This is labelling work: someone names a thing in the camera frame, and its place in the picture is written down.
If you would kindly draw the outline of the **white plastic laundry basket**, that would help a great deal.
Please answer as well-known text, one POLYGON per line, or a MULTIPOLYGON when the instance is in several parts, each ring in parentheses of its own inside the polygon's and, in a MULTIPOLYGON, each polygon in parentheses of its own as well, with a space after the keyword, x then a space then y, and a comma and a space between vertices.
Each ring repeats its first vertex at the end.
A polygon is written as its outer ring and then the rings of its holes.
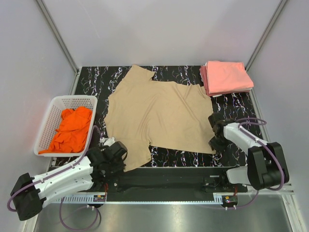
POLYGON ((98 100, 95 96, 89 95, 63 95, 54 97, 49 107, 46 111, 46 114, 43 118, 40 130, 33 148, 33 152, 37 156, 43 157, 78 157, 83 154, 83 151, 79 153, 44 153, 39 154, 42 150, 47 150, 50 146, 50 143, 56 134, 56 129, 59 128, 59 125, 62 121, 61 113, 65 109, 77 109, 79 107, 85 107, 92 111, 92 117, 90 120, 90 126, 88 129, 88 135, 86 139, 85 146, 90 145, 91 141, 91 130, 94 125, 94 120, 96 116, 98 100))

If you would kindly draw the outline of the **beige t shirt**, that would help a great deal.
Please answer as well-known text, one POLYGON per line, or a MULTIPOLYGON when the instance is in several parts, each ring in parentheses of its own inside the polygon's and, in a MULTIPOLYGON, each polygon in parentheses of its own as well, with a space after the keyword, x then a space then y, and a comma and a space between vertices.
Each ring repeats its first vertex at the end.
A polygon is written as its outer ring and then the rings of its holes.
POLYGON ((131 66, 109 96, 104 122, 109 137, 127 148, 125 171, 151 160, 150 146, 212 153, 212 102, 200 85, 153 80, 154 72, 131 66))

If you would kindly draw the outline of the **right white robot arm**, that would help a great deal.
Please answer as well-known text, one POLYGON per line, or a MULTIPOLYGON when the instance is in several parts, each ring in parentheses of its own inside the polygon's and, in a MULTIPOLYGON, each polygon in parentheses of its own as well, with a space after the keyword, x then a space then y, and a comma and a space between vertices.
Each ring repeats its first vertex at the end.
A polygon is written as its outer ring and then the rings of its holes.
POLYGON ((223 118, 219 113, 208 117, 214 137, 209 141, 212 150, 224 152, 234 143, 247 157, 247 165, 231 168, 219 179, 223 191, 231 191, 237 184, 244 184, 259 191, 278 191, 289 182, 288 168, 282 146, 265 141, 244 128, 245 125, 266 125, 266 121, 248 118, 223 118))

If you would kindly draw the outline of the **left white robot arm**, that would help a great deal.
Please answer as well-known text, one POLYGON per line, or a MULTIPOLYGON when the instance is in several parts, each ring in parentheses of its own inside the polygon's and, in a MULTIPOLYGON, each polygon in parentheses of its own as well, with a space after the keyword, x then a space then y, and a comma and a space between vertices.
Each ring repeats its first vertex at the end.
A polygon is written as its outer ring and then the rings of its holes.
POLYGON ((39 214, 50 203, 69 194, 100 191, 111 178, 124 172, 127 148, 121 142, 93 147, 84 156, 37 176, 25 173, 17 179, 7 203, 20 221, 39 214))

